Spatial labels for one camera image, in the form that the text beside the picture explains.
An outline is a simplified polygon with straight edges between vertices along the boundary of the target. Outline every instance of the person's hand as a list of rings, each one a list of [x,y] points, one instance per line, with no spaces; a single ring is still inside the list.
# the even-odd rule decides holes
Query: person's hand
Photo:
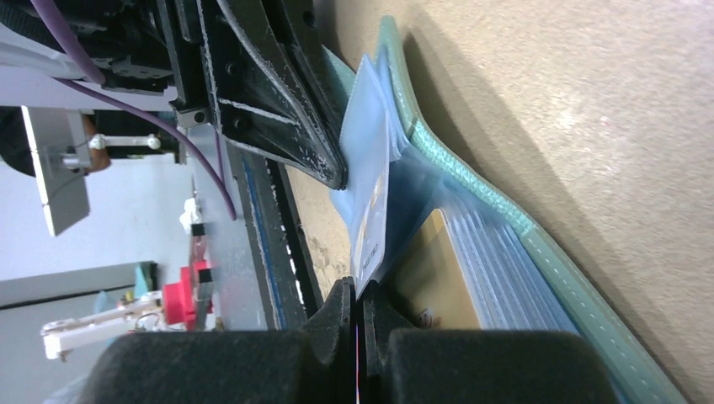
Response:
[[[89,120],[87,115],[82,115],[82,121],[84,123],[84,133],[87,135],[88,139],[97,134],[97,130],[94,129],[92,121]],[[92,157],[92,167],[87,168],[87,173],[96,173],[97,171],[102,171],[111,165],[111,160],[109,159],[109,153],[107,149],[89,149],[89,155]]]

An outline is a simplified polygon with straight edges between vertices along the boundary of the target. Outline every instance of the green object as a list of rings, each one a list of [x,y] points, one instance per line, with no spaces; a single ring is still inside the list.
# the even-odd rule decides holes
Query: green object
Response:
[[[511,198],[490,184],[449,150],[431,131],[412,88],[402,38],[393,17],[382,18],[379,49],[386,49],[392,90],[404,132],[431,162],[502,214],[546,278],[579,331],[594,346],[631,402],[685,403],[674,384],[654,362],[622,320],[605,303],[583,273],[545,230]],[[342,110],[354,73],[327,51]]]

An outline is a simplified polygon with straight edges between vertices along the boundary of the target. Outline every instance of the blue strip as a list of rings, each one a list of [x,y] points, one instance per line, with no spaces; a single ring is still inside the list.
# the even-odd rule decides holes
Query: blue strip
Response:
[[[270,281],[270,289],[273,291],[273,303],[275,309],[278,312],[278,321],[280,322],[280,329],[285,330],[285,313],[283,313],[283,305],[280,302],[280,292],[278,291],[278,283],[273,275],[273,267],[270,262],[270,248],[268,247],[268,241],[265,239],[265,229],[263,228],[263,219],[258,207],[258,201],[255,194],[255,184],[253,183],[253,174],[251,173],[250,167],[243,160],[243,168],[246,172],[246,179],[248,180],[248,193],[250,194],[250,203],[253,205],[253,210],[255,211],[255,223],[258,228],[258,239],[260,240],[260,245],[263,247],[263,258],[265,260],[265,270],[268,272],[268,280]]]

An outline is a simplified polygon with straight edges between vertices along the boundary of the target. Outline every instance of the beige table surface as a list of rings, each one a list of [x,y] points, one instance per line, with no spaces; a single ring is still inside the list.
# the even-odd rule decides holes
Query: beige table surface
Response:
[[[397,18],[434,132],[526,208],[687,395],[714,401],[712,0],[317,0],[353,68]],[[323,293],[327,190],[290,171]]]

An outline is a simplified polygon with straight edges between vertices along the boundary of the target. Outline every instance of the red object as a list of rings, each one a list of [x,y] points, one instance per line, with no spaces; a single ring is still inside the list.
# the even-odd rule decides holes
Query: red object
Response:
[[[203,260],[194,263],[195,278],[200,271],[210,271],[210,264]],[[183,323],[186,330],[196,328],[196,306],[194,302],[194,286],[190,267],[181,268],[181,280],[175,284],[163,286],[163,310],[168,325]]]

